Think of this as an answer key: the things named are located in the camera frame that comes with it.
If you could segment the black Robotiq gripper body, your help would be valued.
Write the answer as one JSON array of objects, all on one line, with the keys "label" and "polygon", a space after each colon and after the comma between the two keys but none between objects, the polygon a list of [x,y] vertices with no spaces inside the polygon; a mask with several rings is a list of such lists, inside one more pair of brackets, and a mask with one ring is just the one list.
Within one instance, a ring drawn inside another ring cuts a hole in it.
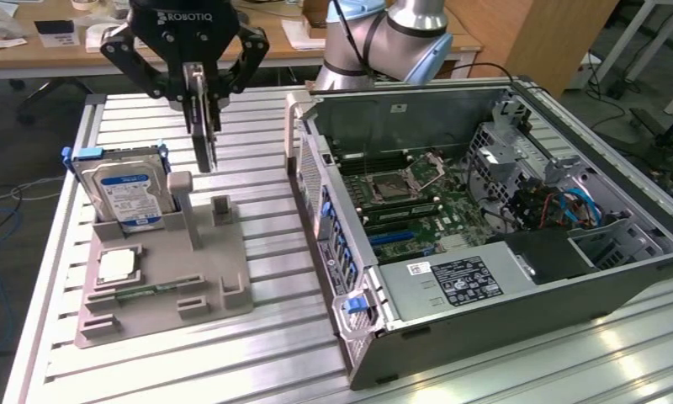
[{"label": "black Robotiq gripper body", "polygon": [[184,97],[183,65],[202,64],[210,80],[218,61],[238,35],[238,11],[228,1],[131,1],[132,33],[167,63],[166,95]]}]

